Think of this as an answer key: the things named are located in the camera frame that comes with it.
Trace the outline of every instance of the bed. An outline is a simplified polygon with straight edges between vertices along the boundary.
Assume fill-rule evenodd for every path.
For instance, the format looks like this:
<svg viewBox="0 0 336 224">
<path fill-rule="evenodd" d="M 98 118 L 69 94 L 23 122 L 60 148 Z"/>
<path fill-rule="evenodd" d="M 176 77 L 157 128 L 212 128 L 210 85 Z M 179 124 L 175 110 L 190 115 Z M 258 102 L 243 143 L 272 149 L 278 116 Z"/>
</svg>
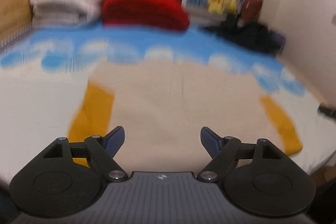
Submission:
<svg viewBox="0 0 336 224">
<path fill-rule="evenodd" d="M 295 124 L 303 149 L 291 156 L 308 174 L 336 152 L 336 127 L 317 114 L 319 102 L 271 56 L 247 51 L 196 27 L 186 33 L 146 27 L 41 29 L 0 55 L 0 178 L 11 178 L 39 151 L 65 136 L 89 74 L 101 60 L 147 58 L 213 65 L 251 74 Z"/>
</svg>

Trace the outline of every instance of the black circular motor housing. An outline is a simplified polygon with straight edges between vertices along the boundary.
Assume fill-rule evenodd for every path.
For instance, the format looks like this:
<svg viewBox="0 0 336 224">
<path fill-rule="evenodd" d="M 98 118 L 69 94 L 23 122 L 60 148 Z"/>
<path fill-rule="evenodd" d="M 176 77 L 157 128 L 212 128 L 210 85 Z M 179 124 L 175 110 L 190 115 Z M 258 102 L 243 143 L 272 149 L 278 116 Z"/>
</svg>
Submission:
<svg viewBox="0 0 336 224">
<path fill-rule="evenodd" d="M 74 163 L 71 155 L 45 158 L 41 153 L 10 184 L 10 196 L 22 211 L 47 218 L 83 210 L 101 190 L 101 178 L 88 167 Z"/>
<path fill-rule="evenodd" d="M 289 158 L 256 160 L 233 170 L 223 188 L 234 205 L 264 217 L 287 217 L 307 210 L 313 181 Z"/>
</svg>

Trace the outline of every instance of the bed sheet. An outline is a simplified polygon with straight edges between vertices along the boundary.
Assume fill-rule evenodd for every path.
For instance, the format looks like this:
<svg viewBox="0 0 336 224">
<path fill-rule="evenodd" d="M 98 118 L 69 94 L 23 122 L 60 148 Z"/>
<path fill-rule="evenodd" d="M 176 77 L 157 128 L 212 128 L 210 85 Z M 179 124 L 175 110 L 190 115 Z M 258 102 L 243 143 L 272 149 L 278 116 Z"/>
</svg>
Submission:
<svg viewBox="0 0 336 224">
<path fill-rule="evenodd" d="M 43 29 L 0 56 L 0 179 L 8 182 L 51 141 L 67 134 L 88 75 L 100 60 L 137 63 L 169 59 L 244 75 L 291 116 L 303 150 L 291 158 L 311 174 L 336 151 L 336 127 L 317 115 L 318 101 L 274 58 L 245 50 L 210 33 L 151 28 Z"/>
</svg>

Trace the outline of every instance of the white wall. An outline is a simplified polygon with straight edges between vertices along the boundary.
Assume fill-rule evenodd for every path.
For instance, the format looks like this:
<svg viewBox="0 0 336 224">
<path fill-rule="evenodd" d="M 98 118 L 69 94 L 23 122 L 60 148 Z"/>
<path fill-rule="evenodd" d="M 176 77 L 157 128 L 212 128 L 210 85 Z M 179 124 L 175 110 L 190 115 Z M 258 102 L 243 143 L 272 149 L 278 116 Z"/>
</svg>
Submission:
<svg viewBox="0 0 336 224">
<path fill-rule="evenodd" d="M 336 105 L 336 0 L 264 0 L 260 15 L 286 35 L 283 58 Z"/>
</svg>

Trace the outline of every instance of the gray ribbed plate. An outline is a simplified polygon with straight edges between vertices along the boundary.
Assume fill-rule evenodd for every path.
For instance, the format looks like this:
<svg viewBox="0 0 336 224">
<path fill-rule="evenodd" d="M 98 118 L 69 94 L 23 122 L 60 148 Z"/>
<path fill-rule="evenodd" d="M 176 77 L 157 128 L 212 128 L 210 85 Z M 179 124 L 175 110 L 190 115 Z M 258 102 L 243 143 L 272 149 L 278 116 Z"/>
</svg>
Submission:
<svg viewBox="0 0 336 224">
<path fill-rule="evenodd" d="M 192 173 L 135 172 L 126 182 L 110 183 L 92 206 L 80 213 L 41 219 L 21 213 L 13 224 L 266 224 L 310 223 L 301 214 L 287 219 L 263 219 L 234 207 L 213 183 Z"/>
</svg>

